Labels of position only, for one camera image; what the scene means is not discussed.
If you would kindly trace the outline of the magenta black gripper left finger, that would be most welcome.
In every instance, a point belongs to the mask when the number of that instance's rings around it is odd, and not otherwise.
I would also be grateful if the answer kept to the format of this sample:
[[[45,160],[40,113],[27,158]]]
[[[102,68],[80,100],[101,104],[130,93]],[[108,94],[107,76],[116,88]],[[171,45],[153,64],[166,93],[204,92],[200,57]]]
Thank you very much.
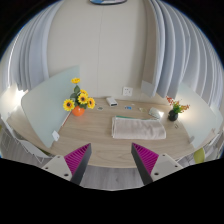
[[[64,159],[72,173],[71,181],[76,185],[81,183],[88,165],[92,150],[91,144],[86,144],[73,152],[67,154]]]

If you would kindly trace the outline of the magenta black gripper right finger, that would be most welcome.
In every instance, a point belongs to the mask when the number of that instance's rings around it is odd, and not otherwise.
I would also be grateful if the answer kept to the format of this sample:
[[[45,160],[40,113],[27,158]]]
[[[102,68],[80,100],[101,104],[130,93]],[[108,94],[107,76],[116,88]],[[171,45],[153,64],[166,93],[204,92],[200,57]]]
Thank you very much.
[[[132,144],[131,154],[136,163],[140,177],[144,185],[153,182],[151,172],[158,160],[159,155],[141,145]]]

